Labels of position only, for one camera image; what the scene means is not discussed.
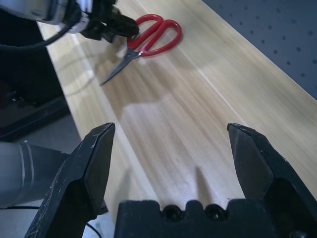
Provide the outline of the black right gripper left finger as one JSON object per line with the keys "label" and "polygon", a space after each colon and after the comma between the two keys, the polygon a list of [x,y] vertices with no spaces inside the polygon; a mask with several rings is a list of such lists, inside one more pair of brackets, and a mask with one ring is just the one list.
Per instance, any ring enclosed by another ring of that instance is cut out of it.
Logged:
{"label": "black right gripper left finger", "polygon": [[92,129],[62,163],[27,238],[80,238],[86,224],[106,209],[115,124]]}

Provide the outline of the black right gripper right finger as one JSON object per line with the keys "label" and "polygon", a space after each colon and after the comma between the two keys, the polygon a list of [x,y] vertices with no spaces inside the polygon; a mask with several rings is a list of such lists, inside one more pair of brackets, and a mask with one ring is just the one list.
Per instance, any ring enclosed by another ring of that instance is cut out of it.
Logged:
{"label": "black right gripper right finger", "polygon": [[256,130],[227,125],[236,175],[245,198],[261,202],[281,238],[317,236],[317,201],[290,163]]}

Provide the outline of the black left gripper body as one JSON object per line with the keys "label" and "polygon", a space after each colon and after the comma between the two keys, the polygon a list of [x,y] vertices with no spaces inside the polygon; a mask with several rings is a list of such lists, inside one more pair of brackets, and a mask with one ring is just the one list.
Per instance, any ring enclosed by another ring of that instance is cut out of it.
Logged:
{"label": "black left gripper body", "polygon": [[91,4],[91,9],[85,11],[89,21],[86,28],[81,31],[81,35],[87,39],[98,41],[105,39],[112,43],[115,34],[110,32],[106,25],[119,13],[115,6],[116,0],[91,0]]}

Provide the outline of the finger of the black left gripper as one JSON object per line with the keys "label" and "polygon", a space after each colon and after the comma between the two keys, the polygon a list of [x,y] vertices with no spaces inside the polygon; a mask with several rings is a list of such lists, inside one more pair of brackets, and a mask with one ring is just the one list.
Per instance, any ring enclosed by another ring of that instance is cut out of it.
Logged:
{"label": "finger of the black left gripper", "polygon": [[120,14],[118,17],[118,34],[126,38],[138,35],[138,23],[134,19]]}

